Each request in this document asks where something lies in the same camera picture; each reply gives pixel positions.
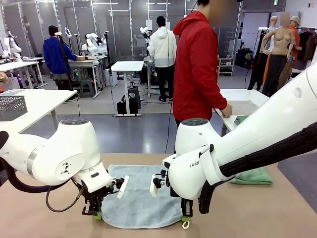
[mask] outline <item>white jacket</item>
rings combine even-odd
[[[160,27],[150,37],[148,50],[156,67],[168,67],[176,61],[176,38],[172,31]]]

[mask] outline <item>robot logo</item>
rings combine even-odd
[[[69,171],[67,170],[67,168],[69,167],[69,166],[71,166],[71,164],[69,164],[69,163],[64,163],[62,166],[65,166],[65,171],[64,172],[62,172],[62,173],[60,173],[61,175],[62,174],[64,174],[64,173],[67,173],[67,174],[69,174]]]
[[[198,165],[198,164],[199,164],[199,161],[196,161],[196,162],[194,162],[194,163],[191,164],[190,168],[193,168],[193,167],[195,167],[195,166]]]

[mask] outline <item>orange garment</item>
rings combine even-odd
[[[296,45],[299,46],[300,37],[299,37],[299,33],[298,33],[297,29],[296,29],[295,26],[293,26],[293,25],[290,25],[290,26],[289,26],[289,29],[292,29],[292,30],[293,30]],[[295,57],[295,60],[293,61],[293,63],[295,63],[295,61],[296,61],[296,59],[297,59],[297,55],[298,55],[298,50],[294,49],[294,50],[293,50],[293,56]]]
[[[263,76],[263,85],[264,85],[264,83],[265,83],[265,80],[266,80],[266,75],[267,75],[267,70],[268,70],[268,62],[269,62],[269,57],[270,57],[271,55],[269,55],[268,57],[267,57],[267,61],[266,61],[266,66],[265,66],[265,71],[264,71],[264,76]]]

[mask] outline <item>brown table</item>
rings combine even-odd
[[[166,155],[103,154],[109,164],[161,165]],[[121,230],[81,215],[83,198],[68,211],[51,212],[45,194],[23,193],[9,182],[0,187],[0,237],[2,238],[298,238],[315,237],[317,214],[277,169],[267,167],[274,179],[270,186],[223,184],[214,192],[210,213],[201,215],[197,201],[188,230],[177,223],[154,230]],[[40,185],[17,173],[21,180]],[[77,195],[69,182],[50,194],[50,204],[61,209]]]

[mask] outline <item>red hood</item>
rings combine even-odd
[[[179,21],[179,23],[173,29],[174,35],[180,36],[186,26],[194,21],[205,21],[209,25],[207,18],[201,12],[194,11]]]

